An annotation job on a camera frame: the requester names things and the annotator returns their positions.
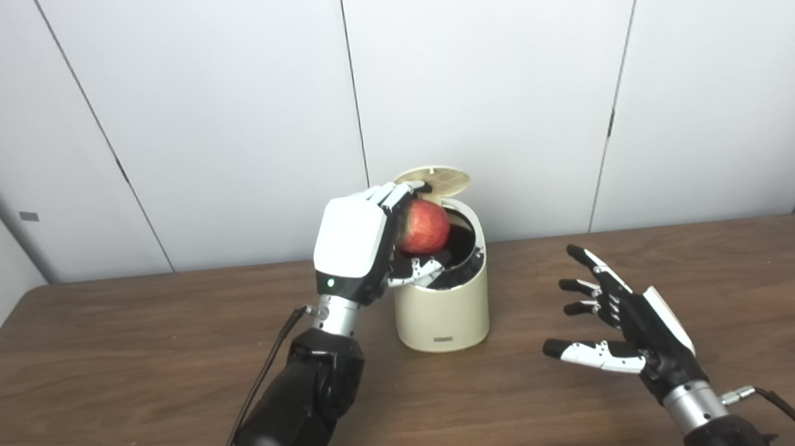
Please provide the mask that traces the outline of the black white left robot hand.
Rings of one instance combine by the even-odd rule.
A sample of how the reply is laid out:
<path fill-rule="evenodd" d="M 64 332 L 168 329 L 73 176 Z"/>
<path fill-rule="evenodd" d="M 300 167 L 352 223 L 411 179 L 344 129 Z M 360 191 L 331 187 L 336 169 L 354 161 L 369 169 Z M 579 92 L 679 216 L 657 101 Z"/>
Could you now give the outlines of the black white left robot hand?
<path fill-rule="evenodd" d="M 430 283 L 449 267 L 441 249 L 396 260 L 410 203 L 431 187 L 423 181 L 387 182 L 327 203 L 313 252 L 317 293 L 368 307 L 389 288 Z"/>

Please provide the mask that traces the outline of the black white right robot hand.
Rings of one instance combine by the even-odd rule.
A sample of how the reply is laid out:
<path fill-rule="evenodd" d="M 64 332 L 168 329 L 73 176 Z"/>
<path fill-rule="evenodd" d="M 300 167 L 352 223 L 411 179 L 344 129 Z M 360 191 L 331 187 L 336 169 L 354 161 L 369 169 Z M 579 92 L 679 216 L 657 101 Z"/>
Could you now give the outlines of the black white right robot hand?
<path fill-rule="evenodd" d="M 574 244 L 566 247 L 567 254 L 586 267 L 593 280 L 560 280 L 563 291 L 586 297 L 566 304 L 564 314 L 594 315 L 623 337 L 601 342 L 551 337 L 542 346 L 545 356 L 600 371 L 635 374 L 658 403 L 678 387 L 708 382 L 694 343 L 657 288 L 636 293 L 593 252 Z"/>

